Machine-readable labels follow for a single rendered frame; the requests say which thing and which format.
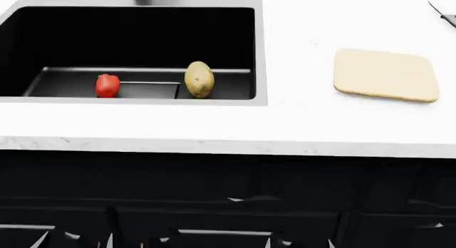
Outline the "red bell pepper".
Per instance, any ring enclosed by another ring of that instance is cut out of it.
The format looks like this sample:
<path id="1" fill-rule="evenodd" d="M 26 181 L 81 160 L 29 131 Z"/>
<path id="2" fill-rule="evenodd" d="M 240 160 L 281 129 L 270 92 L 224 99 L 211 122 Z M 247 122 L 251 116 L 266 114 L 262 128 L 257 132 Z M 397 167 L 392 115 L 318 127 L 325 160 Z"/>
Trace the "red bell pepper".
<path id="1" fill-rule="evenodd" d="M 95 83 L 95 93 L 99 98 L 116 97 L 120 87 L 120 79 L 117 76 L 102 74 Z"/>

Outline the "yellow-brown potato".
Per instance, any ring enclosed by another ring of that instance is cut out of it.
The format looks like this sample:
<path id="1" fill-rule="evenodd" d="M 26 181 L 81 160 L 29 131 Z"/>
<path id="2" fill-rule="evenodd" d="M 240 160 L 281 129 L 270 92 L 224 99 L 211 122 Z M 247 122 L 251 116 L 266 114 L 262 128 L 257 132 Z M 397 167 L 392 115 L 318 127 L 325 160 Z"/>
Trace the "yellow-brown potato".
<path id="1" fill-rule="evenodd" d="M 202 61 L 195 61 L 188 66 L 184 80 L 194 98 L 206 98 L 214 87 L 214 74 Z"/>

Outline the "beige wooden cutting board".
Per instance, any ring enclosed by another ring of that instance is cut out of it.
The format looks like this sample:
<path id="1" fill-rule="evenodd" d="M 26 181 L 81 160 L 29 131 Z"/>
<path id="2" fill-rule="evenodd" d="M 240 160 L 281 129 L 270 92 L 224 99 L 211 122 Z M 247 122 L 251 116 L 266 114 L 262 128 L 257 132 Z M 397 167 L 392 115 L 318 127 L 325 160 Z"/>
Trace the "beige wooden cutting board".
<path id="1" fill-rule="evenodd" d="M 431 62 L 419 55 L 344 48 L 336 52 L 333 87 L 340 92 L 421 103 L 436 102 Z"/>

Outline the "dark cabinet front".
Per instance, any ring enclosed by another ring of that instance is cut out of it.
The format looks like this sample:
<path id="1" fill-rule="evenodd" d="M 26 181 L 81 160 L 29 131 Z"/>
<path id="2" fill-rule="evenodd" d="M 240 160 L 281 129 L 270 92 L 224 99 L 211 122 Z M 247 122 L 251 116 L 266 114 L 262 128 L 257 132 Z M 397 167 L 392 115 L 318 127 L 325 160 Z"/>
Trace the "dark cabinet front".
<path id="1" fill-rule="evenodd" d="M 5 150 L 0 224 L 56 227 L 0 248 L 456 248 L 456 160 Z"/>

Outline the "black-handled kitchen knife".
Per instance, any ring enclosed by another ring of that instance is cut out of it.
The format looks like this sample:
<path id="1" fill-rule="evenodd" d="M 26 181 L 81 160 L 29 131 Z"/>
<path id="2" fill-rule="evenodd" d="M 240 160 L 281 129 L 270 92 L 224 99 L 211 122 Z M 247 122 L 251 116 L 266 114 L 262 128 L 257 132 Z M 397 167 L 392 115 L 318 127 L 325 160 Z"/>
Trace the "black-handled kitchen knife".
<path id="1" fill-rule="evenodd" d="M 440 15 L 441 19 L 444 19 L 446 22 L 449 23 L 449 25 L 451 25 L 452 27 L 454 27 L 456 29 L 456 15 L 454 15 L 454 14 L 443 14 L 437 8 L 435 8 L 435 6 L 433 6 L 430 3 L 430 1 L 428 1 L 428 3 L 434 10 L 436 10 L 436 12 L 438 12 L 438 14 Z"/>

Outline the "black kitchen sink basin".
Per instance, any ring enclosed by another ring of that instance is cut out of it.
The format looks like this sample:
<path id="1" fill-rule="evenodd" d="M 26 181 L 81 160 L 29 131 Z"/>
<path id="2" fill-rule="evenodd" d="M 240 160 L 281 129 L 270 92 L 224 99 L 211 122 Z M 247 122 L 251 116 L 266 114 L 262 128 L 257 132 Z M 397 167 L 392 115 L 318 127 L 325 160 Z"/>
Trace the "black kitchen sink basin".
<path id="1" fill-rule="evenodd" d="M 202 99 L 195 61 L 214 74 Z M 102 74 L 116 97 L 96 95 Z M 265 106 L 262 0 L 18 0 L 0 14 L 0 103 Z"/>

